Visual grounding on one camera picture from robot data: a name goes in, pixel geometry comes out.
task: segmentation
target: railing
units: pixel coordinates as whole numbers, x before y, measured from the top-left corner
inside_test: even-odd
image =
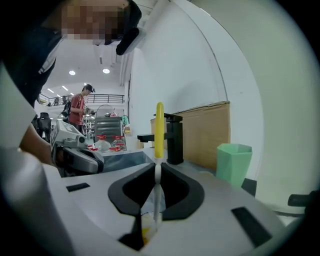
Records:
[[[62,97],[49,98],[44,96],[43,94],[39,95],[39,103],[48,107],[65,105],[68,101],[72,99],[73,96],[67,95]],[[91,94],[84,97],[85,104],[114,104],[114,103],[124,103],[124,95],[116,95],[116,94]]]

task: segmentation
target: ceiling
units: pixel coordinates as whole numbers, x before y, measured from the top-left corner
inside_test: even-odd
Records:
[[[143,28],[158,0],[135,0],[142,12],[138,27]],[[91,84],[100,93],[120,86],[122,56],[116,54],[117,43],[108,46],[92,45],[87,40],[63,40],[56,52],[55,67],[43,86],[42,94],[49,98],[81,91],[84,83]]]

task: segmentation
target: faucet handle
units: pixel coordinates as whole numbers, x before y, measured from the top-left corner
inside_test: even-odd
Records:
[[[182,116],[180,115],[175,115],[175,114],[167,114],[164,113],[164,118],[166,119],[165,121],[168,123],[180,123],[182,121]]]

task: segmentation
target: stainless steel sink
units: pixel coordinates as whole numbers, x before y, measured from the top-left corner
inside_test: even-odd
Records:
[[[138,166],[141,164],[153,163],[144,152],[134,152],[104,156],[103,173],[114,172],[117,170]]]

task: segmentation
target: green cup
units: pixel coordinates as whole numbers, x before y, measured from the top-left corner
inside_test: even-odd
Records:
[[[241,188],[248,172],[252,147],[241,144],[221,144],[217,147],[216,177]]]

